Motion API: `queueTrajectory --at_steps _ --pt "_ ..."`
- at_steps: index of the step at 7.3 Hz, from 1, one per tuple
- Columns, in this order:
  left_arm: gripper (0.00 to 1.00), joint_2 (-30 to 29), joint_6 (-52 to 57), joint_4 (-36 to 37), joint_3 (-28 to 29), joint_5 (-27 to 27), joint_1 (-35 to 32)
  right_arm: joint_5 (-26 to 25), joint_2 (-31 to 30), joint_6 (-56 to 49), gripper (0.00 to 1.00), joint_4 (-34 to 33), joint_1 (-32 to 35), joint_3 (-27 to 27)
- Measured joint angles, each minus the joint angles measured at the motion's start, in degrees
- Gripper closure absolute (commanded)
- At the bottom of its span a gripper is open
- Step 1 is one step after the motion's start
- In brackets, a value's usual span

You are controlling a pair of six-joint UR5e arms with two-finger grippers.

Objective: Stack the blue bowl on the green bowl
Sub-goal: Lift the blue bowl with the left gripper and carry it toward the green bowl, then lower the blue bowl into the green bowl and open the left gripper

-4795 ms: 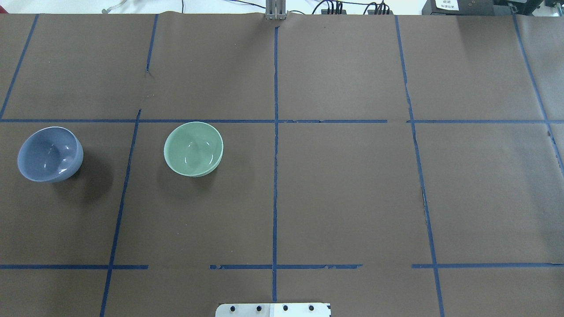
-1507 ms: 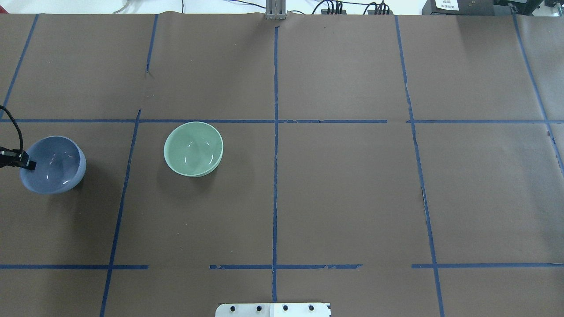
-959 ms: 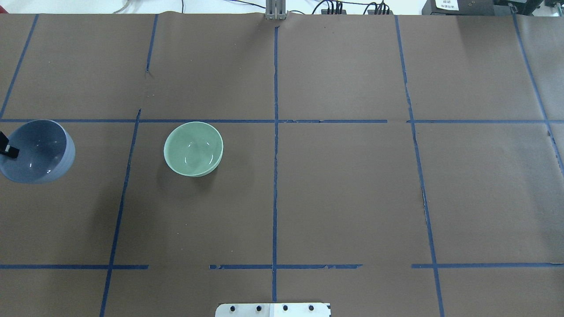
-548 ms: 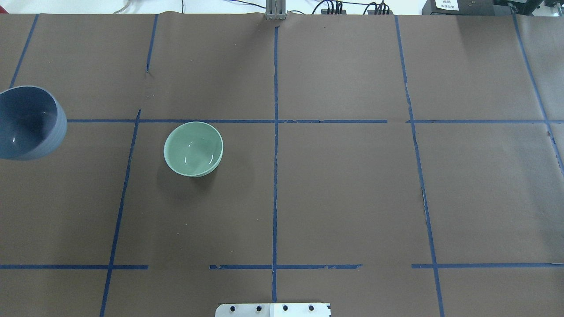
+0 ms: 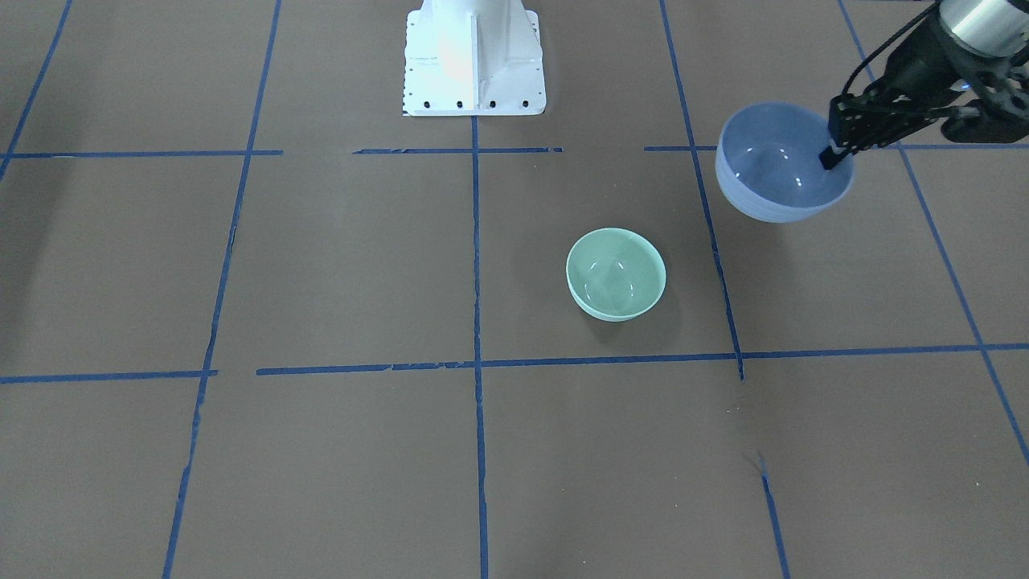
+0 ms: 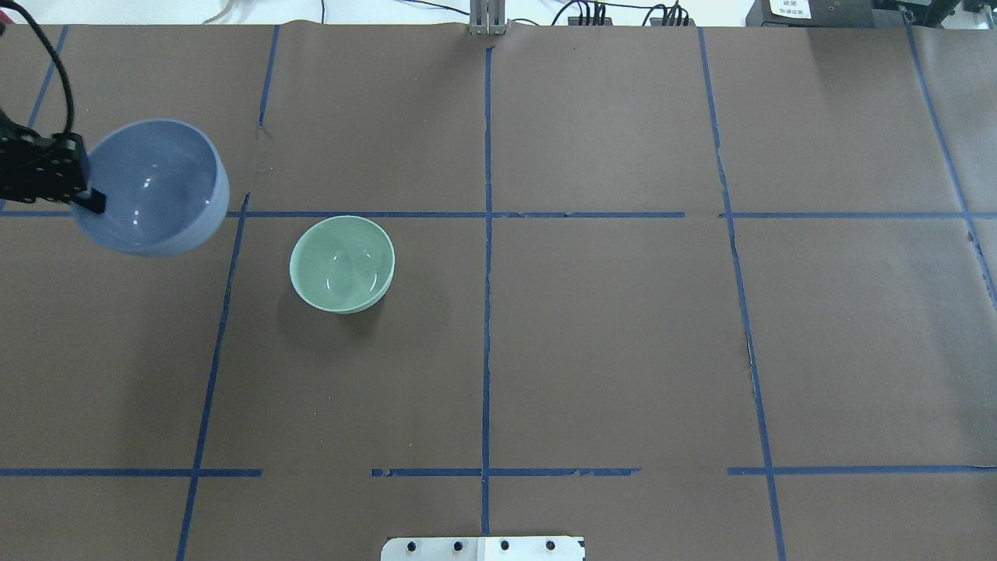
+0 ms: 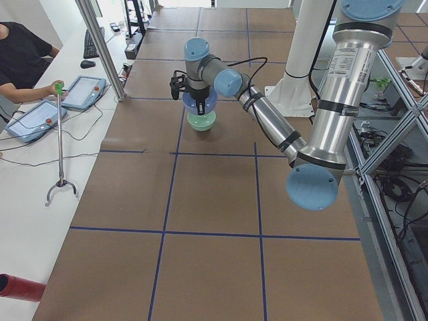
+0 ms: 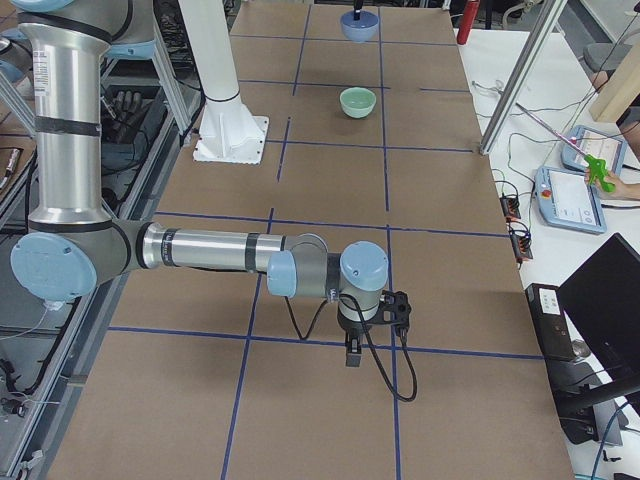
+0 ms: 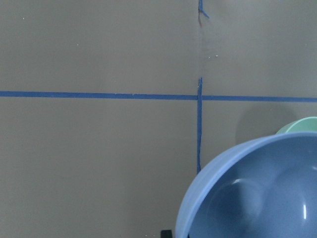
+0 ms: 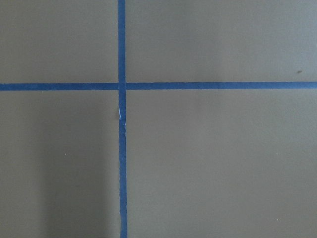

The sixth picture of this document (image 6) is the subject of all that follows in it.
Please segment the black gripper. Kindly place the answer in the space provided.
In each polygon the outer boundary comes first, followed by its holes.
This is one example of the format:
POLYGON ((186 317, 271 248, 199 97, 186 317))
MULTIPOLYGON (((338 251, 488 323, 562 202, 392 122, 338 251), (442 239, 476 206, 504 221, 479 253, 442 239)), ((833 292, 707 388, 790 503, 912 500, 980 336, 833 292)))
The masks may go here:
POLYGON ((18 203, 37 199, 71 203, 91 213, 106 210, 107 197, 90 189, 84 139, 77 132, 53 137, 4 132, 1 139, 1 198, 18 203))

